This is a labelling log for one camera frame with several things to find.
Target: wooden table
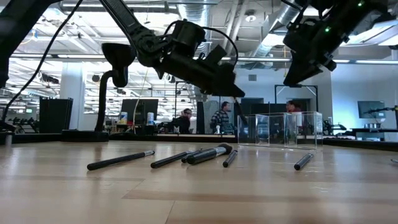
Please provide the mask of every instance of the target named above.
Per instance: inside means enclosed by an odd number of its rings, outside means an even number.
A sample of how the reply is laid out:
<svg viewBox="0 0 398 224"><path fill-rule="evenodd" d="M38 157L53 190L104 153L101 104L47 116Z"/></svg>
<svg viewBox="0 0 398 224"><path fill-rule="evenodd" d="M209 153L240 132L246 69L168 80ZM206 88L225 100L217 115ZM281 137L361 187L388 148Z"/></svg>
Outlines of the wooden table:
<svg viewBox="0 0 398 224"><path fill-rule="evenodd" d="M215 144L36 143L0 148L0 223L397 223L394 152L326 147L302 171L306 151L240 147L196 166L149 164ZM100 159L154 156L95 171Z"/></svg>

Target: plaid shirt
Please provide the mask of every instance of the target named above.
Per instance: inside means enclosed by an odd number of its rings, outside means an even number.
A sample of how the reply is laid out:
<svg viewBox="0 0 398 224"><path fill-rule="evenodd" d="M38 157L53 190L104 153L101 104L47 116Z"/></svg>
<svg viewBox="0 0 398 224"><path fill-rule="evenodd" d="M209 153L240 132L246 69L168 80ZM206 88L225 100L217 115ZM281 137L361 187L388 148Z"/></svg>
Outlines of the plaid shirt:
<svg viewBox="0 0 398 224"><path fill-rule="evenodd" d="M229 117L228 114L223 110L217 111L213 115L213 117L211 117L211 124L214 127L217 126L217 124L224 124L224 123L229 123Z"/></svg>

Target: black stand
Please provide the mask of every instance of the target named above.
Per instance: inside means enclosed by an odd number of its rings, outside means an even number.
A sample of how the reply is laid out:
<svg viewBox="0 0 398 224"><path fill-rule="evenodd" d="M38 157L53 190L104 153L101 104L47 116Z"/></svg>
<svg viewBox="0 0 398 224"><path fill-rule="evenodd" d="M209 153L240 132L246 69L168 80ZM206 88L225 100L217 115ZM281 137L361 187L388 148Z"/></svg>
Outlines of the black stand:
<svg viewBox="0 0 398 224"><path fill-rule="evenodd" d="M106 111L106 87L109 78L118 88L128 84L128 66L136 58L135 50L130 45L110 44L102 45L102 51L107 61L112 65L112 70L107 71L101 77L99 84L99 108L98 119L94 131L63 130L63 142L108 142L109 133L103 131Z"/></svg>

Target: ceiling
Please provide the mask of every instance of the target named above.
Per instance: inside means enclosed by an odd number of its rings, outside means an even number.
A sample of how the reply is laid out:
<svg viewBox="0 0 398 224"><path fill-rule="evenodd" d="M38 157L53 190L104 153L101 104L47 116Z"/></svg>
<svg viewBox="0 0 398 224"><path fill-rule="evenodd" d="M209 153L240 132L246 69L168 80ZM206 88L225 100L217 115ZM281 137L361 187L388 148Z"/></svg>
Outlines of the ceiling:
<svg viewBox="0 0 398 224"><path fill-rule="evenodd" d="M252 10L250 15L256 19L248 22L245 20L247 16L242 16L243 20L237 30L235 43L239 50L239 55L256 57L258 52L256 49L263 43L269 47L269 51L265 56L273 57L290 57L290 50L282 43L285 28L274 29L268 35L264 36L265 24L268 18L278 15L279 10L284 4L280 0L176 0L167 1L165 9L165 1L125 1L129 7L134 9L134 15L141 24L152 29L157 34L163 34L166 27L175 20L187 17L192 22L199 23L202 26L217 28L226 32L228 22L234 19L234 29L236 29L237 20L239 19L241 9L245 9L243 13ZM203 4L181 4L181 3L198 3ZM5 6L7 1L0 1L0 5ZM53 4L36 23L30 34L25 38L23 43L15 51L15 54L42 54L49 43L49 40L57 30L60 23L66 18L68 12L73 8L76 1L62 1L61 4ZM231 16L231 8L233 4L238 3L237 13ZM395 10L396 0L389 3L391 10ZM306 16L314 16L313 12L306 11ZM363 44L364 37L360 38L362 31L366 31L366 26L371 21L365 21L357 32L357 42L348 43L336 53L336 58L371 58L381 59L387 57L391 51L388 46L379 46L381 42L393 38L397 35L398 26L391 25L389 28L389 36L379 38L379 43L371 45ZM368 32L370 41L373 37L378 36L377 32ZM207 41L200 47L200 50L206 52L217 45L223 45L224 38L216 32L208 32ZM63 32L54 42L50 55L100 55L101 44L107 42L117 42L128 44L127 38L121 32L116 23L112 20L107 12L104 12L99 1L84 0L79 10L72 17L71 21L65 26ZM7 91L3 92L1 104L7 103L10 96L17 92L19 88L32 76L39 58L12 58L10 64L10 79L7 83ZM47 59L41 68L41 73L56 78L62 82L62 60ZM95 113L98 110L98 87L99 83L93 81L94 75L101 76L102 73L111 69L107 62L92 59L90 62L84 62L86 77L86 112ZM286 67L286 63L276 63L274 69ZM159 107L161 115L172 116L174 114L174 88L175 84L170 83L163 78L159 80L155 71L146 68L139 63L133 63L129 67L129 84L124 93L118 93L113 87L111 80L108 83L107 96L113 101L108 101L108 114L118 114L121 106L121 100L129 97L156 97L162 104ZM178 88L182 89L181 95L178 96L177 110L184 108L193 108L196 110L196 102L203 100L197 90L191 85L179 84ZM31 98L37 96L59 97L60 85L43 81L43 78L37 77L28 89L24 92L22 100L32 101Z"/></svg>

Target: clear acrylic box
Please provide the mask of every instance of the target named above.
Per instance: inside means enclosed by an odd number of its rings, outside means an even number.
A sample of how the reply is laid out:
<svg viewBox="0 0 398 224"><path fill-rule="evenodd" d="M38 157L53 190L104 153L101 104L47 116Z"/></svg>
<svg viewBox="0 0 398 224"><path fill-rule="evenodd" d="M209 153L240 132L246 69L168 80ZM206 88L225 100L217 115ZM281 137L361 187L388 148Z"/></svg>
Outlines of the clear acrylic box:
<svg viewBox="0 0 398 224"><path fill-rule="evenodd" d="M265 147L317 149L322 146L322 114L294 112L252 114L248 125L238 118L238 144Z"/></svg>

